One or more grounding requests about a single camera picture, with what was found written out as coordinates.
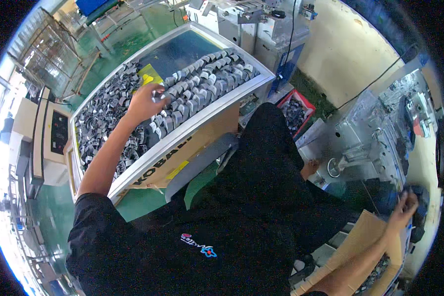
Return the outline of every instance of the cardboard box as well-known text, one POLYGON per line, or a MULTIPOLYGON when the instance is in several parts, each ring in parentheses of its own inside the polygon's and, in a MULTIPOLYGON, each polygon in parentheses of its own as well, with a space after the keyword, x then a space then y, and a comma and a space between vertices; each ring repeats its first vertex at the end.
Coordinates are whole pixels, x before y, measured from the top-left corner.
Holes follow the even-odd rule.
POLYGON ((238 122, 239 105, 234 104, 214 116, 210 122, 199 128, 185 141, 175 147, 168 147, 166 156, 156 162, 126 189, 166 188, 172 178, 207 145, 224 133, 236 133, 238 122))
MULTIPOLYGON (((327 261, 326 265, 311 274, 301 284, 299 288, 291 292, 292 296, 299 296, 306 293, 314 284, 319 282, 323 277, 330 274, 334 269, 346 263, 350 258, 363 252, 371 244, 380 238, 385 229, 386 222, 380 220, 372 213, 364 210, 360 215, 354 228, 350 231, 343 244, 334 252, 332 257, 327 261)), ((391 240, 386 247, 385 252, 390 257, 390 264, 383 273, 382 277, 374 282, 373 286, 367 290, 365 295, 369 296, 381 296, 386 292, 391 281, 401 268, 403 263, 404 248, 400 236, 391 240)), ((360 285, 367 279, 372 272, 373 268, 378 262, 372 262, 372 268, 365 274, 358 276, 357 278, 350 279, 349 287, 351 292, 345 294, 350 296, 360 287, 360 285)))

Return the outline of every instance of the black t-shirt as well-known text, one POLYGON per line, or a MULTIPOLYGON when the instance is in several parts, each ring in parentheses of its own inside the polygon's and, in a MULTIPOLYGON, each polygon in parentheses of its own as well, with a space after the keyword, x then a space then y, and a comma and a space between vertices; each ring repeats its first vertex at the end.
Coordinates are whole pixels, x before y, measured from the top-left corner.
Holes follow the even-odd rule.
POLYGON ((66 267, 88 296, 289 295, 296 258, 289 227, 189 210, 141 232, 98 194, 82 195, 75 210, 66 267))

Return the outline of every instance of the red plastic crate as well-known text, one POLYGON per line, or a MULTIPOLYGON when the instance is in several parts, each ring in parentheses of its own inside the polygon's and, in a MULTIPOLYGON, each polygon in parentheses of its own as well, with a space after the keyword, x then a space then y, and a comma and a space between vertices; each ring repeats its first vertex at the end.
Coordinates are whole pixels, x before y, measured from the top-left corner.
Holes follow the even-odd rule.
POLYGON ((296 89, 289 92, 283 98, 283 100, 281 100, 281 102, 278 104, 278 108, 282 109, 284 104, 289 103, 292 98, 301 102, 302 108, 304 110, 304 114, 306 115, 304 122, 299 127, 298 131, 293 135, 293 139, 294 139, 297 136, 297 134, 299 134, 299 132, 301 132, 301 129, 306 125, 309 118, 311 118, 311 116, 314 114, 314 112, 316 111, 316 108, 314 107, 313 104, 309 103, 309 101, 301 93, 299 93, 296 89))

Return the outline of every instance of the worker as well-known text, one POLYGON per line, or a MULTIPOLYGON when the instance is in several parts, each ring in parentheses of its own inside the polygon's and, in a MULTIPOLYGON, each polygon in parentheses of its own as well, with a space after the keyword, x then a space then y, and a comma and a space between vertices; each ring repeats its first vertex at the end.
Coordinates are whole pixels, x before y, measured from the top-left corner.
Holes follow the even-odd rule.
MULTIPOLYGON (((134 94, 82 179, 68 239, 68 271, 88 296, 288 295, 295 259, 336 234, 351 217, 349 208, 307 181, 317 164, 304 165, 283 114, 266 103, 248 122, 239 149, 196 194, 190 210, 169 223, 134 228, 107 194, 131 132, 167 103, 154 103, 152 91, 164 89, 148 84, 134 94)), ((344 295, 349 278, 380 259, 416 207, 414 194, 403 196, 381 239, 307 295, 344 295)))

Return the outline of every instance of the wire rack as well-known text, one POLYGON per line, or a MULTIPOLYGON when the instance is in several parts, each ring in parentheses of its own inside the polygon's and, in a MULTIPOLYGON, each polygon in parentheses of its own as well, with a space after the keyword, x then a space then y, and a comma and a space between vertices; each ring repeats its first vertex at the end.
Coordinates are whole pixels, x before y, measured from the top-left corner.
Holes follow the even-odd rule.
POLYGON ((71 33, 43 8, 19 30, 8 55, 37 86, 47 85, 59 101, 78 94, 100 51, 80 57, 71 33))

